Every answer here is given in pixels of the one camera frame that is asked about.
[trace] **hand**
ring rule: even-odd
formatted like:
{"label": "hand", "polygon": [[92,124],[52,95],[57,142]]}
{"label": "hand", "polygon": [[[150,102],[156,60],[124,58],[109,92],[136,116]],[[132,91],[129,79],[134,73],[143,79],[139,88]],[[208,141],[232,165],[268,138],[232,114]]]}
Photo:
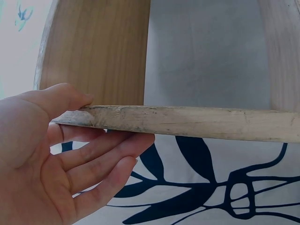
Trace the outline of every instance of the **hand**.
{"label": "hand", "polygon": [[[69,84],[0,101],[1,225],[69,225],[105,206],[126,184],[154,135],[49,125],[91,102]],[[90,143],[50,153],[50,146],[69,141]]]}

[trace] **navy blue leaf pattern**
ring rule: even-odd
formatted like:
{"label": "navy blue leaf pattern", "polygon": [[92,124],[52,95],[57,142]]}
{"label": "navy blue leaf pattern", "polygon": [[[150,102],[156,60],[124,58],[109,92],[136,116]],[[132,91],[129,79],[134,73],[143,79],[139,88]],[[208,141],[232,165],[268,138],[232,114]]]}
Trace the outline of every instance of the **navy blue leaf pattern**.
{"label": "navy blue leaf pattern", "polygon": [[121,191],[118,192],[118,194],[116,194],[115,198],[128,198],[137,196],[152,188],[154,185],[155,183],[145,183],[144,181],[126,185]]}
{"label": "navy blue leaf pattern", "polygon": [[140,159],[149,172],[152,173],[158,180],[165,180],[164,165],[154,144],[140,156]]}
{"label": "navy blue leaf pattern", "polygon": [[176,136],[176,141],[189,165],[199,175],[212,183],[216,183],[210,150],[204,140],[202,138]]}
{"label": "navy blue leaf pattern", "polygon": [[199,184],[174,198],[152,204],[144,211],[125,220],[123,224],[138,224],[193,211],[203,206],[214,191],[215,188],[212,184]]}

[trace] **wood grain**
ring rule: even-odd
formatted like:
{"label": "wood grain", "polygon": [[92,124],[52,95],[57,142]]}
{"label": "wood grain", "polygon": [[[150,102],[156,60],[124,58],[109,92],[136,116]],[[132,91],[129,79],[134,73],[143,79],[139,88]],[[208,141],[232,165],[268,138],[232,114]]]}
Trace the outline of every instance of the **wood grain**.
{"label": "wood grain", "polygon": [[150,0],[54,0],[35,87],[71,83],[98,105],[143,105]]}
{"label": "wood grain", "polygon": [[163,135],[300,143],[300,113],[200,107],[92,106],[59,124]]}
{"label": "wood grain", "polygon": [[268,52],[271,108],[300,112],[300,2],[258,3]]}

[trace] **wooden board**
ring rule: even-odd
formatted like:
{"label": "wooden board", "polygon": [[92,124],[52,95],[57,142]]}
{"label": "wooden board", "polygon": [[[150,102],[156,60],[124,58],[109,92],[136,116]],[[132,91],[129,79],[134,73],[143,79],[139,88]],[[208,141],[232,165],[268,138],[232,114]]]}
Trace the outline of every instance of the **wooden board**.
{"label": "wooden board", "polygon": [[71,83],[96,105],[143,105],[150,0],[53,0],[35,88]]}
{"label": "wooden board", "polygon": [[300,112],[300,1],[258,3],[266,36],[271,108]]}
{"label": "wooden board", "polygon": [[56,123],[142,133],[300,143],[300,113],[200,107],[94,106]]}

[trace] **round wooden object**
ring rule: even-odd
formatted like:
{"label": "round wooden object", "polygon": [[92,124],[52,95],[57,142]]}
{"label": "round wooden object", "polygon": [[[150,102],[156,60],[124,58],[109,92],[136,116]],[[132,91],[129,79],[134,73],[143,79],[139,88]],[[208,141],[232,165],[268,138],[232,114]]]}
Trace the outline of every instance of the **round wooden object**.
{"label": "round wooden object", "polygon": [[269,60],[271,108],[300,112],[300,0],[258,0]]}
{"label": "round wooden object", "polygon": [[143,105],[150,0],[53,0],[35,89],[71,83],[94,105]]}

